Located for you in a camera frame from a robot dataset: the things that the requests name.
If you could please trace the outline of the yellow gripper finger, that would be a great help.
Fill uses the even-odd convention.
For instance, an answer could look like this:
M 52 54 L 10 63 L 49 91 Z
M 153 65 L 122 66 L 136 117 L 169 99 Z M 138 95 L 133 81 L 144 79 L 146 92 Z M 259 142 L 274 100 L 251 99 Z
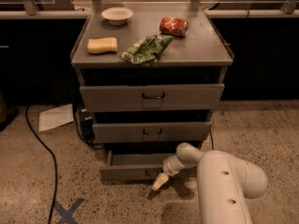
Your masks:
M 169 180 L 167 173 L 159 173 L 156 180 L 152 185 L 154 191 L 158 190 L 162 185 L 164 185 Z

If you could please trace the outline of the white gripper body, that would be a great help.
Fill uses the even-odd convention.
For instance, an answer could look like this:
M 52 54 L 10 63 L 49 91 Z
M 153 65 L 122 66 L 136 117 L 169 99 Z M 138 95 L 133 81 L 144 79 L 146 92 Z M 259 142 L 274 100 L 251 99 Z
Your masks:
M 177 175 L 183 169 L 184 164 L 177 155 L 169 156 L 164 160 L 163 171 L 169 176 Z

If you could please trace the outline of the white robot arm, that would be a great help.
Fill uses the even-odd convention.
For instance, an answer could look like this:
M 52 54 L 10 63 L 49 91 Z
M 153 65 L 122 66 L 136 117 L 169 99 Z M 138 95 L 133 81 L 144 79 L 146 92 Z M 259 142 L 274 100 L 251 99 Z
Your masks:
M 265 194 L 268 178 L 262 168 L 223 151 L 203 152 L 181 143 L 164 160 L 152 188 L 159 189 L 170 177 L 192 167 L 202 224 L 252 224 L 246 200 Z

